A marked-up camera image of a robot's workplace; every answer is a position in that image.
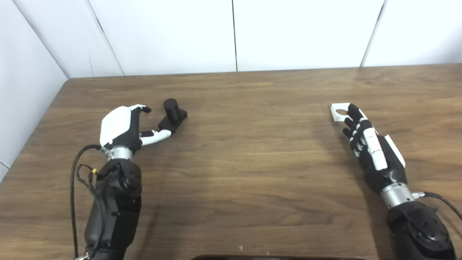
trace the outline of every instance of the white wall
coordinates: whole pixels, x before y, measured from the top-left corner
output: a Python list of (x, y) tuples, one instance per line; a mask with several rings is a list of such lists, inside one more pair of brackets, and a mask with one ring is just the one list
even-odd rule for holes
[(126, 75), (236, 71), (231, 0), (91, 0)]
[(388, 0), (366, 66), (462, 62), (461, 0)]
[(10, 0), (0, 0), (0, 179), (67, 80)]
[(383, 0), (234, 0), (239, 71), (358, 67)]
[(123, 76), (87, 0), (14, 0), (70, 78)]
[(3, 164), (0, 164), (0, 181), (3, 179), (3, 177), (6, 175), (8, 172), (8, 168), (4, 166)]

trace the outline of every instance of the hole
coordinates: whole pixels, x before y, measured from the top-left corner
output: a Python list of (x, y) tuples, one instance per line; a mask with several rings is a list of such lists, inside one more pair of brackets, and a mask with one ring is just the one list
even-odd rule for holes
[(343, 109), (337, 109), (337, 110), (335, 110), (335, 112), (337, 112), (338, 114), (340, 114), (340, 115), (342, 115), (342, 116), (348, 115), (348, 114), (347, 114), (347, 111), (346, 111), (346, 110), (343, 110)]

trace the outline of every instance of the wooden table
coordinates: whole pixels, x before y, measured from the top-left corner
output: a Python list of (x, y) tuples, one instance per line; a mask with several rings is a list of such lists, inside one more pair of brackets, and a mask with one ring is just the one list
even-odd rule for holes
[[(70, 259), (69, 169), (98, 143), (101, 119), (146, 104), (141, 130), (176, 98), (189, 117), (135, 156), (143, 206), (126, 259), (201, 254), (394, 258), (386, 207), (334, 123), (331, 103), (358, 105), (407, 161), (412, 191), (462, 209), (462, 65), (72, 79), (56, 96), (0, 184), (3, 259)], [(103, 154), (82, 157), (94, 167)], [(92, 203), (76, 191), (80, 251)], [(462, 254), (462, 223), (440, 217)]]

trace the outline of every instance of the silver metal wrist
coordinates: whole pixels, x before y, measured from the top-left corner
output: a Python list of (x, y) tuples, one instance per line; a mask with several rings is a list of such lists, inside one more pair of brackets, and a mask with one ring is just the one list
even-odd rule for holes
[(114, 146), (108, 155), (108, 161), (112, 159), (133, 160), (133, 152), (127, 146)]
[(415, 201), (406, 184), (400, 182), (386, 186), (380, 191), (380, 195), (390, 209), (405, 202)]

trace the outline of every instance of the black robotic arm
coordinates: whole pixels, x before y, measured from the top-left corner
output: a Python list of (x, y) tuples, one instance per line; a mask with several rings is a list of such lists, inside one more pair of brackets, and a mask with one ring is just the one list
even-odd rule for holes
[[(124, 259), (128, 246), (133, 242), (141, 209), (141, 169), (133, 162), (133, 156), (142, 146), (170, 137), (188, 116), (186, 111), (179, 109), (175, 99), (166, 100), (164, 108), (167, 116), (159, 123), (159, 130), (144, 132), (139, 130), (140, 113), (149, 113), (149, 107), (133, 105), (114, 109), (102, 121), (100, 145), (86, 146), (76, 157), (71, 170), (71, 219), (76, 259)], [(76, 166), (80, 155), (88, 149), (101, 150), (108, 161), (98, 173), (93, 169), (86, 183), (80, 178)], [(87, 246), (82, 256), (77, 250), (74, 174), (95, 199), (85, 229)], [(95, 186), (92, 184), (93, 175), (96, 176)]]
[(355, 105), (335, 105), (343, 105), (347, 111), (344, 122), (348, 127), (343, 133), (363, 169), (367, 185), (382, 196), (389, 208), (387, 224), (399, 260), (456, 260), (450, 235), (435, 210), (416, 201), (426, 193), (408, 189), (405, 162), (391, 138), (379, 135)]

